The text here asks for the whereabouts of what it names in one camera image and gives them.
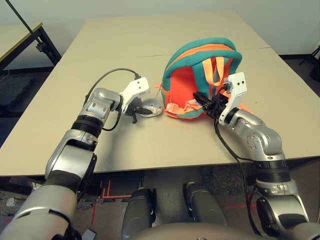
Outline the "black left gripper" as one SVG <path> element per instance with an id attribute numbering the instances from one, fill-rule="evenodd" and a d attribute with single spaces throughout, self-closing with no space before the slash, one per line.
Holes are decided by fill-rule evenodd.
<path id="1" fill-rule="evenodd" d="M 127 109 L 125 110 L 124 114 L 126 116 L 130 116 L 132 123 L 137 123 L 137 116 L 136 114 L 142 115 L 142 116 L 153 116 L 154 113 L 152 110 L 147 109 L 142 106 L 142 100 L 139 97 L 135 97 L 130 104 L 127 106 Z"/>

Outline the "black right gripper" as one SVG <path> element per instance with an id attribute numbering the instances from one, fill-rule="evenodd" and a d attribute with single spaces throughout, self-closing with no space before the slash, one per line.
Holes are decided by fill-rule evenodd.
<path id="1" fill-rule="evenodd" d="M 209 99 L 201 92 L 194 92 L 193 97 L 197 103 L 203 104 L 202 108 L 205 114 L 214 120 L 219 119 L 229 101 L 228 97 L 221 93 Z"/>

